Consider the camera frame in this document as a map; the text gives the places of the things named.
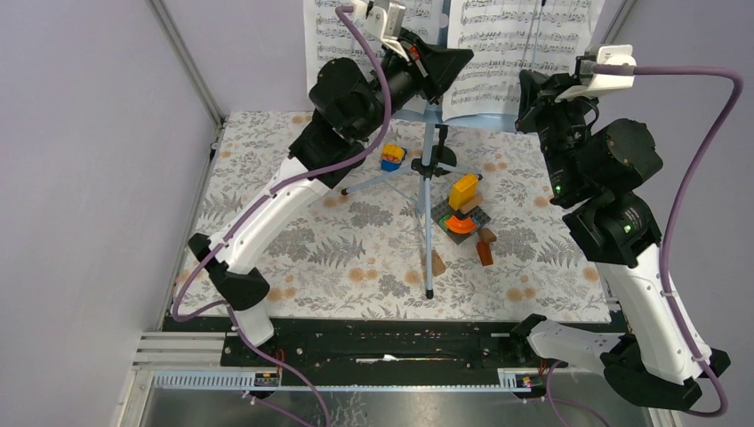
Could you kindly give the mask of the sheet music page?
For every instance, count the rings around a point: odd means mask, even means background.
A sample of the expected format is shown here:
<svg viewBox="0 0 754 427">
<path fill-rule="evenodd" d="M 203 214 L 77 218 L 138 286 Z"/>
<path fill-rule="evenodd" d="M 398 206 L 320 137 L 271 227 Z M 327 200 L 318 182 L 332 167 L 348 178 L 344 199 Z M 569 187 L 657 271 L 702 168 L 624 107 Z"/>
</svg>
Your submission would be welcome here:
<svg viewBox="0 0 754 427">
<path fill-rule="evenodd" d="M 443 97 L 443 119 L 517 115 L 520 71 L 573 72 L 603 6 L 593 0 L 451 2 L 447 44 L 474 56 Z"/>
<path fill-rule="evenodd" d="M 371 62 L 335 13 L 335 8 L 342 4 L 349 5 L 350 2 L 303 3 L 308 89 L 316 82 L 317 72 L 325 63 L 340 57 L 352 59 L 367 78 L 372 77 Z M 406 6 L 404 28 L 421 36 L 429 44 L 446 45 L 450 9 L 448 1 L 404 1 L 402 4 Z M 449 100 L 435 106 L 416 96 L 404 105 L 397 116 L 411 121 L 437 122 L 440 118 L 454 120 L 460 113 L 450 106 Z"/>
</svg>

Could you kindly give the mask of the light blue music stand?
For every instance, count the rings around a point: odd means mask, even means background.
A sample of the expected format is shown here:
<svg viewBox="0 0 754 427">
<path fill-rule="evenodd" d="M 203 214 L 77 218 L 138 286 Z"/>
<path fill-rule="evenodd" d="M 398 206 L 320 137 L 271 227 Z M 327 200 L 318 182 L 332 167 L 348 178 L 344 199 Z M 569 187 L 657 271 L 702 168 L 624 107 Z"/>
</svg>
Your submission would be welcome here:
<svg viewBox="0 0 754 427">
<path fill-rule="evenodd" d="M 600 1 L 447 1 L 448 47 L 469 48 L 474 59 L 435 108 L 412 113 L 425 122 L 421 157 L 394 171 L 342 190 L 349 195 L 406 173 L 420 177 L 416 209 L 425 215 L 426 247 L 432 245 L 432 181 L 446 173 L 464 175 L 445 145 L 451 125 L 510 131 L 520 95 L 521 69 L 565 72 L 573 56 L 590 42 L 603 4 Z"/>
</svg>

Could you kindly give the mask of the yellow toy block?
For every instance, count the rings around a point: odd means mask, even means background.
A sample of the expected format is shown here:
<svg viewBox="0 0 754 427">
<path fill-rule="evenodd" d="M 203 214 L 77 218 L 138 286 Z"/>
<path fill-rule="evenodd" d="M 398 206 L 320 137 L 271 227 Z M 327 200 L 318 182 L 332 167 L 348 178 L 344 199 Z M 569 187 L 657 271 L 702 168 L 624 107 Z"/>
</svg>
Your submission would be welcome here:
<svg viewBox="0 0 754 427">
<path fill-rule="evenodd" d="M 476 195 L 478 182 L 478 177 L 472 173 L 460 178 L 451 188 L 448 205 L 460 210 Z"/>
</svg>

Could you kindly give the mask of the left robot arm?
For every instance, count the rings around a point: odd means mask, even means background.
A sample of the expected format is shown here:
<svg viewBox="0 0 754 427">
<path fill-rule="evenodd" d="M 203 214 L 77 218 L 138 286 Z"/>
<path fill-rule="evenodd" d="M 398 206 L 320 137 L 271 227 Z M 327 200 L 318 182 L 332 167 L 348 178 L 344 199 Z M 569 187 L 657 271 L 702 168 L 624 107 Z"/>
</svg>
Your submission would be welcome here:
<svg viewBox="0 0 754 427">
<path fill-rule="evenodd" d="M 406 55 L 387 49 L 371 78 L 350 58 L 329 60 L 309 91 L 312 119 L 270 182 L 223 230 L 188 241 L 245 337 L 242 354 L 256 366 L 276 353 L 264 307 L 270 286 L 257 267 L 261 255 L 291 219 L 363 164 L 368 137 L 384 135 L 392 116 L 415 96 L 437 103 L 474 56 L 468 48 L 427 44 L 407 29 L 398 45 Z"/>
</svg>

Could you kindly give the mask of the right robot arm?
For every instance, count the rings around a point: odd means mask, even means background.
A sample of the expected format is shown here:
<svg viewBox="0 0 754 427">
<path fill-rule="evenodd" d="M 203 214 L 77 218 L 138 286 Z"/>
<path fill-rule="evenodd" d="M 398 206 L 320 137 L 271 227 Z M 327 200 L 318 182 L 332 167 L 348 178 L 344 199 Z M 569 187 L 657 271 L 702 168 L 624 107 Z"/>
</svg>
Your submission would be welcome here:
<svg viewBox="0 0 754 427">
<path fill-rule="evenodd" d="M 509 352 L 524 367 L 540 359 L 598 374 L 629 403 L 690 412 L 699 378 L 722 374 L 729 356 L 694 331 L 676 288 L 661 274 L 662 234 L 635 190 L 662 169 L 647 126 L 619 118 L 599 131 L 586 120 L 595 100 L 566 91 L 577 78 L 523 70 L 516 128 L 535 133 L 572 239 L 616 294 L 630 330 L 598 334 L 531 315 L 512 330 Z"/>
</svg>

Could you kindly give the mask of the right black microphone stand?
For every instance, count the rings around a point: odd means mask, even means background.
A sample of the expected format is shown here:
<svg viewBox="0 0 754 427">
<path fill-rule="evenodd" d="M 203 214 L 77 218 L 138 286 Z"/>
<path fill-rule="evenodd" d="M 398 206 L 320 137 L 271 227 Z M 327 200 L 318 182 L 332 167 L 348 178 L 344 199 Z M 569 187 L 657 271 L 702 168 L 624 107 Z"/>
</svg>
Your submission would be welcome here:
<svg viewBox="0 0 754 427">
<path fill-rule="evenodd" d="M 448 125 L 426 125 L 422 152 L 412 160 L 411 169 L 424 178 L 449 174 L 449 167 L 457 166 L 457 156 L 445 146 L 448 134 Z"/>
</svg>

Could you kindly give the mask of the blue yellow toy figure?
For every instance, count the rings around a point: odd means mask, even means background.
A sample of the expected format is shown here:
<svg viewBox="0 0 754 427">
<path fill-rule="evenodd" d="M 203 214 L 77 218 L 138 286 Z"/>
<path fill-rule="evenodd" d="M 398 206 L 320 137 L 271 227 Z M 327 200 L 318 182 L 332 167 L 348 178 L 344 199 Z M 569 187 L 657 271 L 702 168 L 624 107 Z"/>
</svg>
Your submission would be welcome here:
<svg viewBox="0 0 754 427">
<path fill-rule="evenodd" d="M 407 150 L 395 144 L 386 144 L 380 155 L 380 168 L 385 172 L 396 171 L 405 160 Z"/>
</svg>

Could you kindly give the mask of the beige wooden block on plate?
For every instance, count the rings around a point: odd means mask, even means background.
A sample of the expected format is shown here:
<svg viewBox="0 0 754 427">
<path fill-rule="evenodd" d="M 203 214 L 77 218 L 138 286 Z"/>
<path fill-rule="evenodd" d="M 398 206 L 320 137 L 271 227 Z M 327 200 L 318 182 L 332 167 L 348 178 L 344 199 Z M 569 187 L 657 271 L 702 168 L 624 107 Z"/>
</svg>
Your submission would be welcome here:
<svg viewBox="0 0 754 427">
<path fill-rule="evenodd" d="M 460 207 L 459 212 L 464 215 L 470 214 L 483 201 L 484 201 L 484 196 L 481 193 L 477 193 L 474 197 L 469 199 L 464 205 Z"/>
</svg>

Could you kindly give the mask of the floral table mat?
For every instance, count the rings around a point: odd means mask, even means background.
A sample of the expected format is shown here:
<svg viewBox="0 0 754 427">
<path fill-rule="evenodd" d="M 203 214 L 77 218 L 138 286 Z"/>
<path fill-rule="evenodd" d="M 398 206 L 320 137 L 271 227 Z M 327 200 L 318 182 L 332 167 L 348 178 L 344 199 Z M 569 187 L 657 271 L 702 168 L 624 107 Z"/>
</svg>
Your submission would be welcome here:
<svg viewBox="0 0 754 427">
<path fill-rule="evenodd" d="M 214 160 L 195 232 L 212 234 L 240 214 L 273 177 L 311 119 L 304 112 L 232 113 Z M 382 175 L 374 152 L 336 189 L 294 217 L 259 259 L 272 317 L 518 321 L 531 313 L 561 322 L 609 322 L 596 268 L 550 204 L 536 137 L 451 128 L 459 167 L 481 173 L 480 207 L 497 237 L 483 266 L 474 233 L 456 244 L 433 224 L 432 248 L 446 266 L 424 292 L 424 218 L 407 173 L 342 195 Z"/>
</svg>

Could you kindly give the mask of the orange curved toy block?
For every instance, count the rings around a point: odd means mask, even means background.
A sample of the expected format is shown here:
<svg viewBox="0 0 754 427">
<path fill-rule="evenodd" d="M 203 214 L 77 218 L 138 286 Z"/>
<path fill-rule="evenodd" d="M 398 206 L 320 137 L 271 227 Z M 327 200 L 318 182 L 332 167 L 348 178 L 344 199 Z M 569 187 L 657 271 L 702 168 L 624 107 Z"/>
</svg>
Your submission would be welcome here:
<svg viewBox="0 0 754 427">
<path fill-rule="evenodd" d="M 455 215 L 449 216 L 444 222 L 445 228 L 458 235 L 468 235 L 476 232 L 480 225 L 472 217 L 459 219 Z"/>
</svg>

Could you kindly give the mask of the red brown wooden block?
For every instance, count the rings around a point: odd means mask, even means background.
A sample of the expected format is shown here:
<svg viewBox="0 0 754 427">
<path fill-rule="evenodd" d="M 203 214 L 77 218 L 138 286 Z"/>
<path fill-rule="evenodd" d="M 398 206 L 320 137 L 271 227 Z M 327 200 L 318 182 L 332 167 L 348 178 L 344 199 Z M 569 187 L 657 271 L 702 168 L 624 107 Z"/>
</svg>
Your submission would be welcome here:
<svg viewBox="0 0 754 427">
<path fill-rule="evenodd" d="M 494 264 L 493 254 L 490 245 L 485 241 L 479 241 L 476 243 L 477 256 L 482 266 L 490 266 Z"/>
</svg>

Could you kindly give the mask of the tan wooden block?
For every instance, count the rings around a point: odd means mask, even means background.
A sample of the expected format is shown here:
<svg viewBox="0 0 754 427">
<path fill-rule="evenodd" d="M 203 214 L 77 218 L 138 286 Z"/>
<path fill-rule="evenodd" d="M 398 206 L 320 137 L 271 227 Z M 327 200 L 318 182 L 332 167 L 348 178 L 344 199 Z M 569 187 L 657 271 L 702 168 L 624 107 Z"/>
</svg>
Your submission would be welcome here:
<svg viewBox="0 0 754 427">
<path fill-rule="evenodd" d="M 446 272 L 446 266 L 439 253 L 433 249 L 431 253 L 431 272 L 434 278 Z"/>
</svg>

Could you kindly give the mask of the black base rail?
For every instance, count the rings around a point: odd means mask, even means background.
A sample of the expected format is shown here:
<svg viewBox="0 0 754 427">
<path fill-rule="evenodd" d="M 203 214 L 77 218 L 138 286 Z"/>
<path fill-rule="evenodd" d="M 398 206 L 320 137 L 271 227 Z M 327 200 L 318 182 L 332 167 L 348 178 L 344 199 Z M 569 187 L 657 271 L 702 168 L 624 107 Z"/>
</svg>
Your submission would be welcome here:
<svg viewBox="0 0 754 427">
<path fill-rule="evenodd" d="M 497 372 L 551 366 L 512 338 L 510 322 L 277 318 L 274 334 L 249 350 L 226 319 L 222 367 L 269 367 L 284 386 L 484 386 Z"/>
</svg>

